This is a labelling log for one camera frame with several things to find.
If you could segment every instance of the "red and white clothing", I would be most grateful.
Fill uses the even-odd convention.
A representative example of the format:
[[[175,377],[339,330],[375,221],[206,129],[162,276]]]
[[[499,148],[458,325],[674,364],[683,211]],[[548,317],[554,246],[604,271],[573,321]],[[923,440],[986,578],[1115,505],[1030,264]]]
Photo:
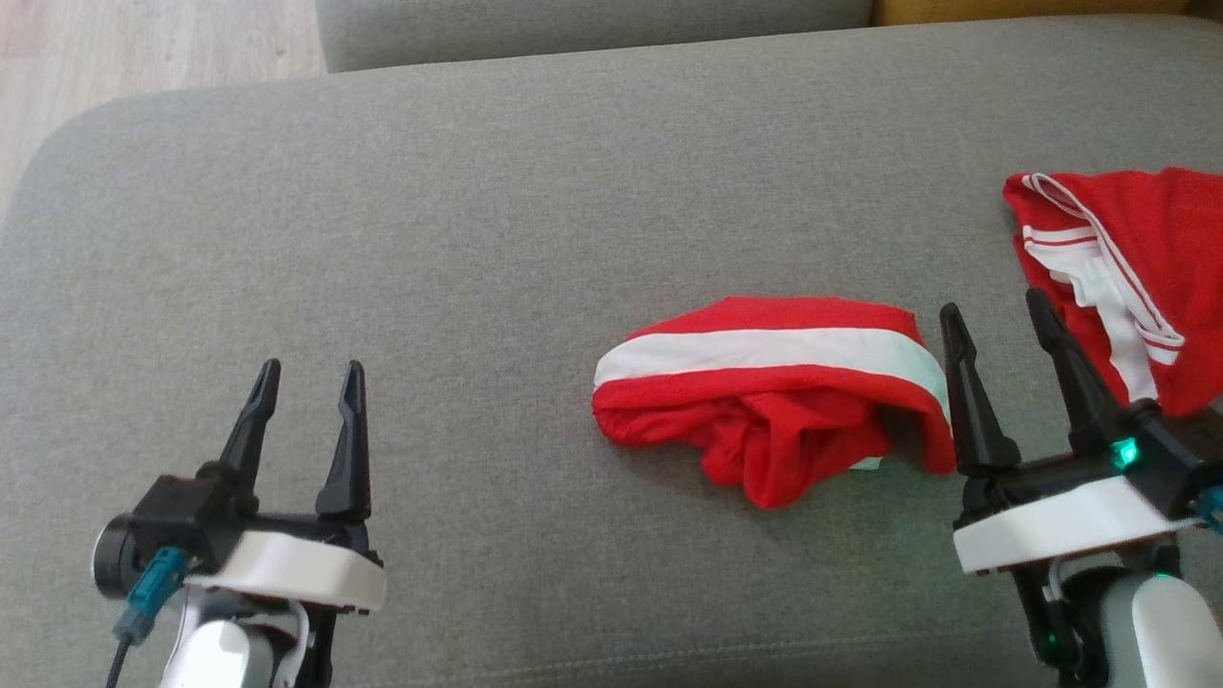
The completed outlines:
[[[700,447],[713,483],[762,508],[888,455],[882,406],[918,415],[931,472],[955,468],[947,384],[912,313],[843,298],[731,297],[648,326],[603,357],[592,398],[613,442]]]
[[[1020,174],[1020,262],[1113,393],[1169,415],[1223,392],[1223,176]]]

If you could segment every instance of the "green led indicator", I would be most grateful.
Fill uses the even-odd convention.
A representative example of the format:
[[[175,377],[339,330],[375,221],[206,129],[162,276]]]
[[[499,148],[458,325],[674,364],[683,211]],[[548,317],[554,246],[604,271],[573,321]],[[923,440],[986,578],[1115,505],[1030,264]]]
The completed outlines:
[[[1137,461],[1139,444],[1132,437],[1113,444],[1113,466],[1117,470],[1125,473]]]

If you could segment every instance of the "gray cushion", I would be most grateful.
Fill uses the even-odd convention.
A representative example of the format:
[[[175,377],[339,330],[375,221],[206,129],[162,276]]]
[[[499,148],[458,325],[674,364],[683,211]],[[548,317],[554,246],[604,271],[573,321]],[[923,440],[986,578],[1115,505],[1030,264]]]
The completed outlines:
[[[316,0],[333,72],[866,26],[871,0]]]
[[[899,461],[763,513],[589,417],[629,331],[730,293],[959,301],[1007,429],[1062,451],[1016,170],[1223,171],[1223,27],[827,32],[141,97],[56,133],[0,244],[0,666],[97,684],[93,536],[225,442],[284,360],[259,492],[308,510],[369,374],[388,609],[340,688],[1025,687],[1010,583],[960,573],[960,480]],[[1218,539],[1186,567],[1223,601]],[[172,617],[133,653],[152,684]]]

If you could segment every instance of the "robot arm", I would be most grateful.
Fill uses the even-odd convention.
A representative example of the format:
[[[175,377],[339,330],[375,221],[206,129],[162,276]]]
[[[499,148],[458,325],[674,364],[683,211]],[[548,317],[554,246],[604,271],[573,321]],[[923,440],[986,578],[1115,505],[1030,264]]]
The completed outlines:
[[[182,615],[161,686],[327,688],[341,613],[382,609],[386,574],[369,549],[369,447],[364,370],[352,362],[342,426],[314,514],[260,514],[254,496],[263,434],[275,412],[280,363],[264,364],[221,457],[194,478],[163,475],[94,547],[93,576],[110,599],[141,598],[161,552],[181,563]],[[128,645],[152,628],[116,626],[117,681]]]
[[[1060,686],[1223,686],[1223,634],[1181,580],[1177,530],[1218,528],[1223,419],[1164,419],[1144,401],[1123,411],[1048,298],[1027,293],[1053,359],[1071,451],[1021,463],[976,373],[954,303],[940,313],[959,473],[967,478],[954,541],[966,573],[1009,572],[1037,659]],[[1120,567],[1062,579],[1068,560],[1114,552]]]

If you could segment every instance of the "yellow cushion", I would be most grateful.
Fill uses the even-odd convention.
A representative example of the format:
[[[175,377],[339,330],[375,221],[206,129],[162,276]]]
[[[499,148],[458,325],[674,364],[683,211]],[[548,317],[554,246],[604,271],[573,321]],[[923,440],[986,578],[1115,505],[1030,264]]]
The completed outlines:
[[[1189,0],[877,0],[874,23],[912,24],[1042,15],[1179,15]]]

